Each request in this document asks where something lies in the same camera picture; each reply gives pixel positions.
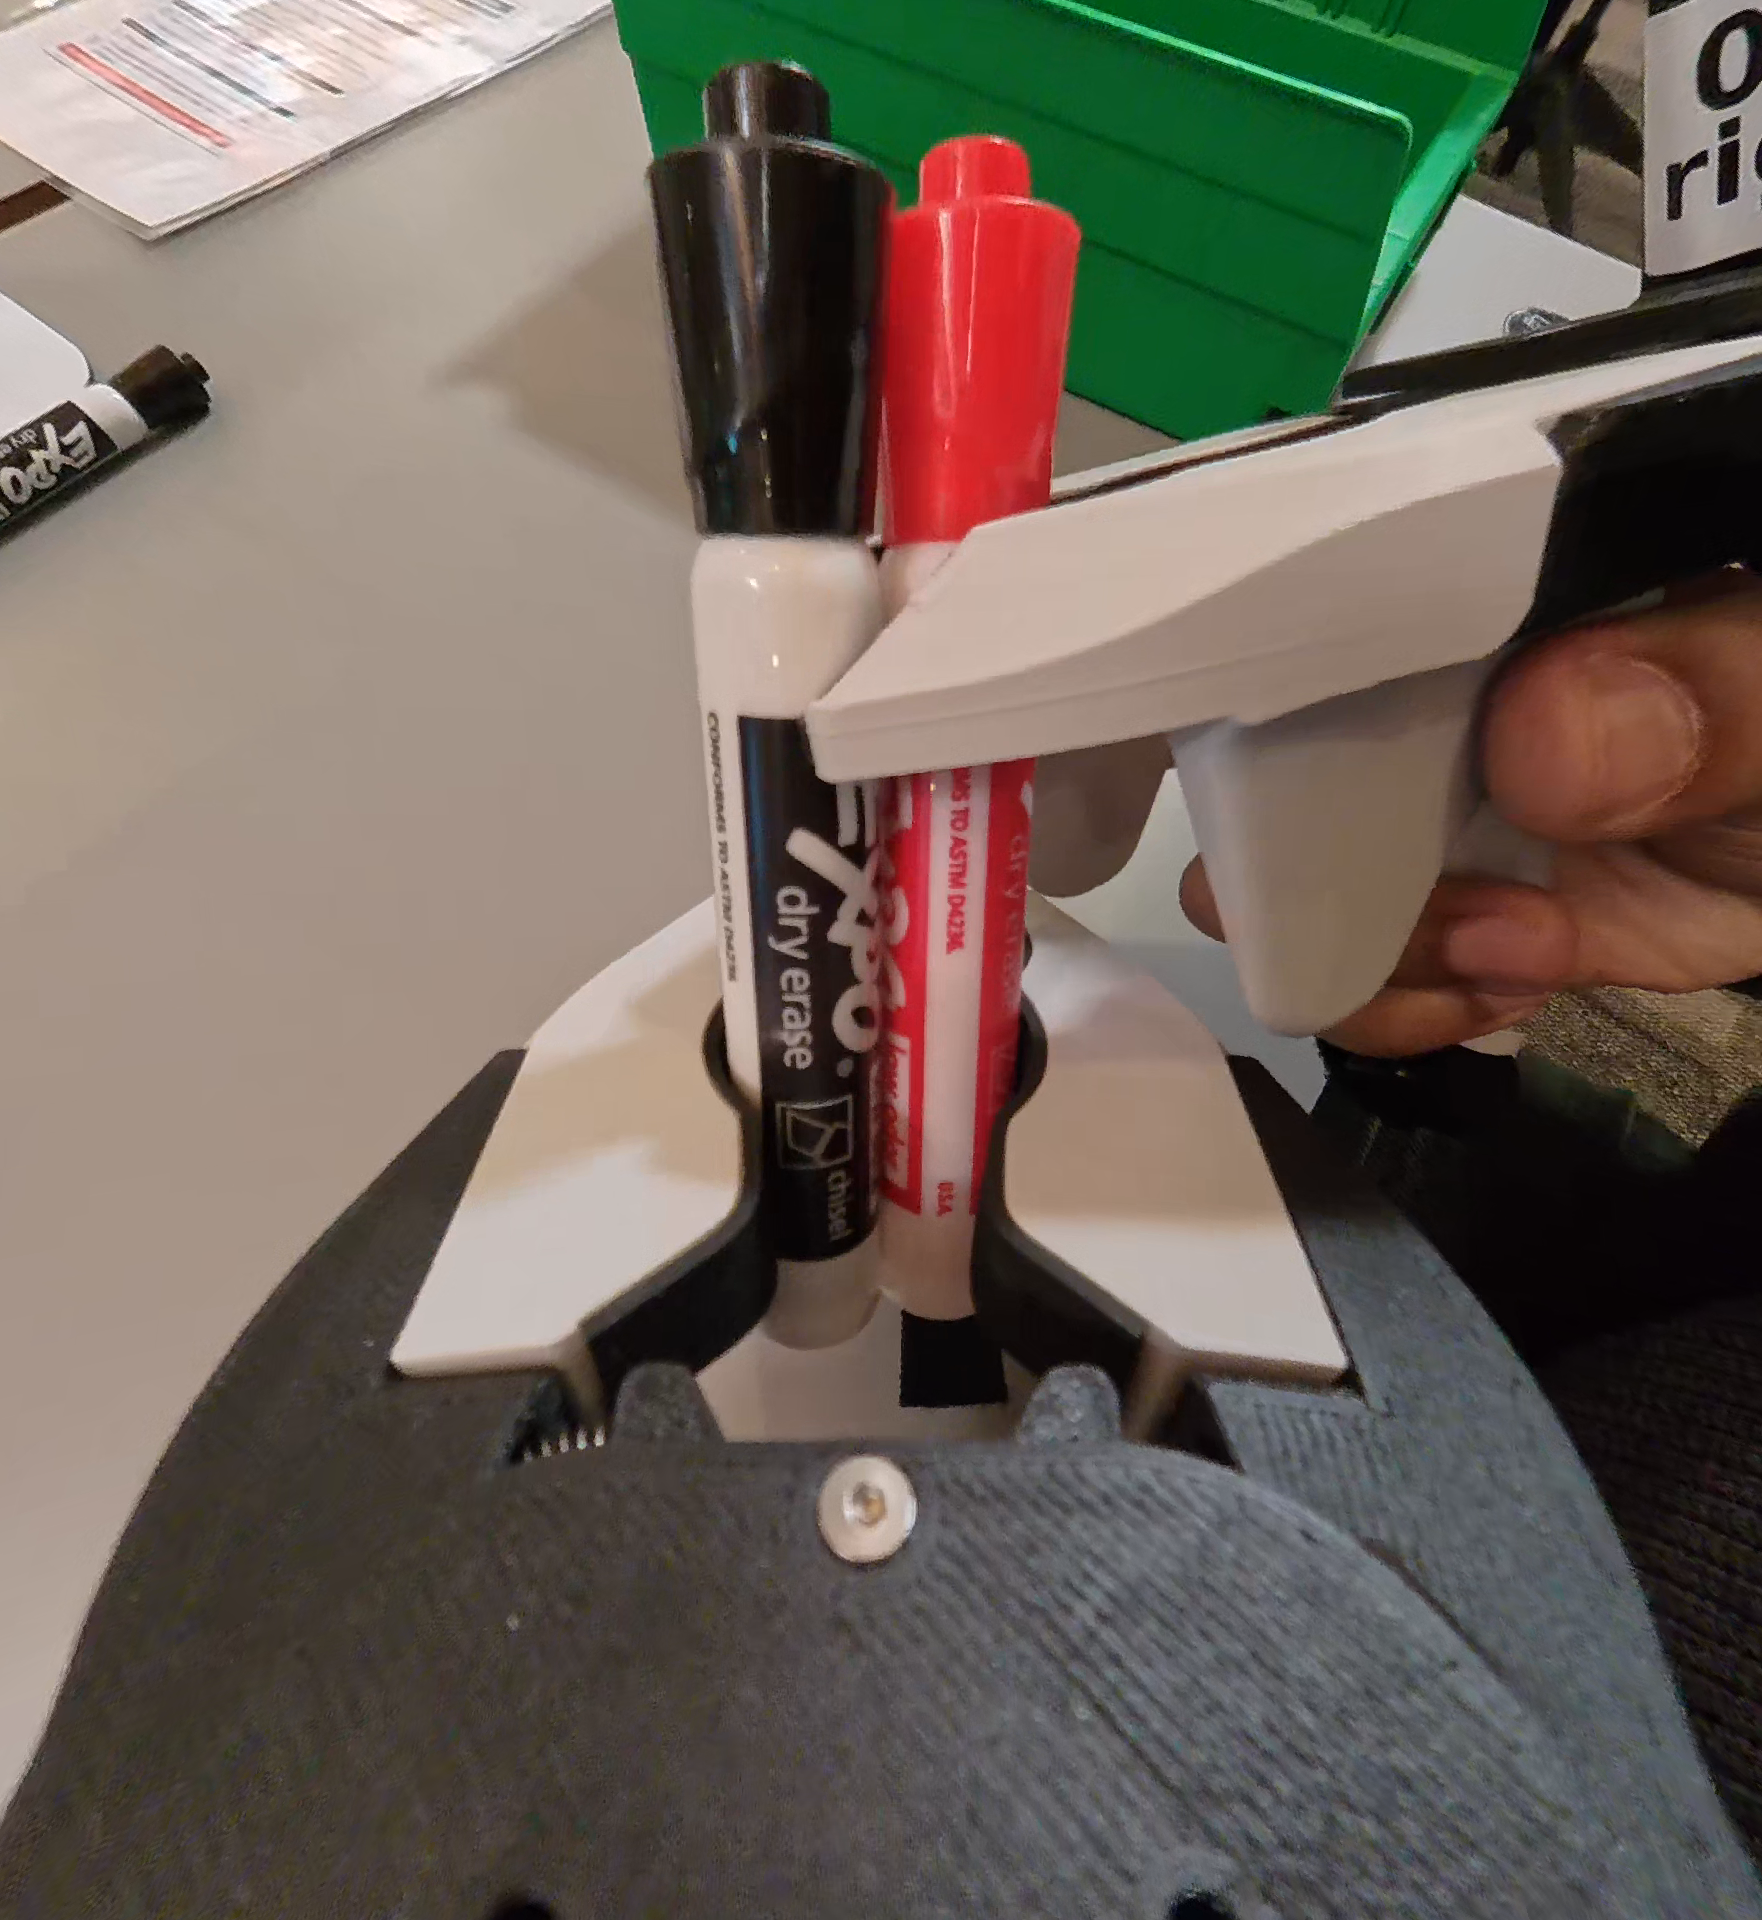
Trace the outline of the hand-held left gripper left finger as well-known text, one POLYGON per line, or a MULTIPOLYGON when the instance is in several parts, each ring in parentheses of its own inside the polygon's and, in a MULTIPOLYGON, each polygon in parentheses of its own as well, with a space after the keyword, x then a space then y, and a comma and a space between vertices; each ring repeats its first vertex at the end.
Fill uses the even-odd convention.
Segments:
POLYGON ((670 1361, 717 1418, 759 1418, 762 1144, 717 1003, 702 901, 540 1024, 393 1342, 402 1375, 553 1371, 600 1418, 670 1361))

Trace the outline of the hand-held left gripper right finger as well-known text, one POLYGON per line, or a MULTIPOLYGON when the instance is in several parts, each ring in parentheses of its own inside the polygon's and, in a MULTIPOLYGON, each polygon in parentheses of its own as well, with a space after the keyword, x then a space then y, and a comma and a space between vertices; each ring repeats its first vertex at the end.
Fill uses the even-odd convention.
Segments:
POLYGON ((1212 1030, 1050 901, 1028 935, 976 1237, 983 1328, 1037 1378, 1100 1369, 1124 1431, 1214 1379, 1339 1383, 1346 1344, 1212 1030))

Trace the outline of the red dry erase marker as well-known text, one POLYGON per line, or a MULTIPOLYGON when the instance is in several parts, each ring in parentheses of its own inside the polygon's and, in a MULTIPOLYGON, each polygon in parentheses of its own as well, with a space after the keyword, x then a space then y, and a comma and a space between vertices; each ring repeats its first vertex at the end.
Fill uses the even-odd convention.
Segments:
MULTIPOLYGON (((888 615, 976 527, 1046 504, 1079 244, 1010 137, 923 156, 889 255, 888 615)), ((1034 760, 915 772, 883 802, 878 1269, 905 1314, 957 1323, 1019 1049, 1034 760)))

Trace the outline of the black dry erase marker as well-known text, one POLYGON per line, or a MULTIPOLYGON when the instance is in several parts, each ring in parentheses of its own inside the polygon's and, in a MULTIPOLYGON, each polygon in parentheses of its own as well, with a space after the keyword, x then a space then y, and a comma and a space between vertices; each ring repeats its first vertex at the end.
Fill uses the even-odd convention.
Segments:
POLYGON ((48 505, 95 484, 129 453, 206 419, 211 378, 200 359, 150 348, 0 436, 0 543, 48 505))
POLYGON ((893 185, 830 139, 825 85, 741 61, 702 140, 649 165, 699 529, 691 610, 728 1069, 756 1113, 774 1341, 877 1304, 873 780, 825 780, 804 718, 886 610, 871 544, 893 185))

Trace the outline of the person's right hand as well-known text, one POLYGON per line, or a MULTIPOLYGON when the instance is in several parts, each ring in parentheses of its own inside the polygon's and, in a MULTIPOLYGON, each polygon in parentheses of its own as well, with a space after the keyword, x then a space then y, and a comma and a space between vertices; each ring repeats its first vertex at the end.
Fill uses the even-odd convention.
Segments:
POLYGON ((1551 883, 1440 882, 1332 1045, 1408 1058, 1563 992, 1762 973, 1762 578, 1731 569, 1543 638, 1492 686, 1480 745, 1495 813, 1554 853, 1551 883))

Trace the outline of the green plastic storage box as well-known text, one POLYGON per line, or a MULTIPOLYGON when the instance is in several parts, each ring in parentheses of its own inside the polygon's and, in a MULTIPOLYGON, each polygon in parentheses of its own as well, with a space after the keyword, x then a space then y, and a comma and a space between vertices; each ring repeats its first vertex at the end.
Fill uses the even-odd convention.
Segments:
POLYGON ((1540 2, 618 2, 655 152, 790 61, 914 200, 1013 137, 1082 229, 1070 394, 1181 442, 1319 414, 1499 118, 1540 2))

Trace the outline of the printed paper sheet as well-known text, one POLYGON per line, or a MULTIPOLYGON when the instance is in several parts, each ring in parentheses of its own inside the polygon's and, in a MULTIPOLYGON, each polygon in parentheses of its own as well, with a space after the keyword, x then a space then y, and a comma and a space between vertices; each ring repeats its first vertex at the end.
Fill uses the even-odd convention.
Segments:
POLYGON ((0 142, 162 237, 566 42, 595 2, 34 4, 0 25, 0 142))

